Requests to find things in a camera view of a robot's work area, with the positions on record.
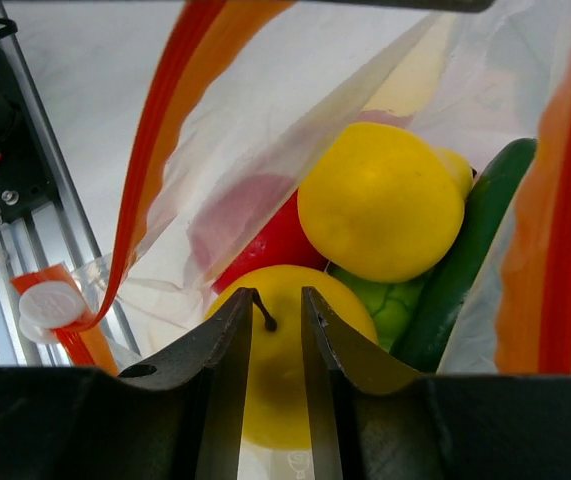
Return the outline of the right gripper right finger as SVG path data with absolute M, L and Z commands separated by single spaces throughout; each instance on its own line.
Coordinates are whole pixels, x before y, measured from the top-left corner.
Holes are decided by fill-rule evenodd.
M 301 307 L 315 475 L 318 479 L 364 479 L 354 395 L 388 397 L 421 373 L 348 325 L 317 289 L 302 289 Z

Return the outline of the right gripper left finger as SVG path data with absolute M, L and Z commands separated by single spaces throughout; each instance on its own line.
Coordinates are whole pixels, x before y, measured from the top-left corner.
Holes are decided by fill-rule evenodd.
M 254 292 L 236 290 L 205 322 L 119 377 L 136 397 L 129 479 L 234 479 Z

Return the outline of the yellow fake apple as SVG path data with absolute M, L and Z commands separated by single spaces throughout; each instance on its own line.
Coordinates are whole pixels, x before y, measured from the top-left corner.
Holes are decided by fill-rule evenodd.
M 239 277 L 211 305 L 214 314 L 239 288 L 255 288 L 277 329 L 269 332 L 253 309 L 252 341 L 242 438 L 276 450 L 309 450 L 307 399 L 301 344 L 301 289 L 313 287 L 352 328 L 376 344 L 378 335 L 357 296 L 330 275 L 300 266 L 277 265 Z

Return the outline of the green fake cucumber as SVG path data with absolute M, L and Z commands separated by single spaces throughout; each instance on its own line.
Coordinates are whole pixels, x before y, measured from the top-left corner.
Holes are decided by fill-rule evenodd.
M 536 139 L 516 139 L 480 173 L 467 197 L 458 236 L 426 281 L 409 327 L 390 349 L 393 357 L 423 373 L 437 370 L 464 300 L 536 149 Z

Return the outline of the clear zip top bag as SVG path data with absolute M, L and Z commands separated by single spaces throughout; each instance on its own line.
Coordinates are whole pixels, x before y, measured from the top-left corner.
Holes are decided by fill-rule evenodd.
M 179 2 L 37 3 L 14 8 L 19 42 L 98 240 L 39 301 L 63 323 L 105 295 L 126 162 Z M 161 168 L 152 229 L 119 301 L 152 350 L 153 326 L 179 331 L 209 280 L 186 273 L 187 231 L 210 198 L 254 174 L 299 179 L 356 121 L 406 128 L 482 167 L 532 134 L 571 55 L 571 1 L 498 1 L 480 14 L 300 3 L 270 21 L 204 90 Z

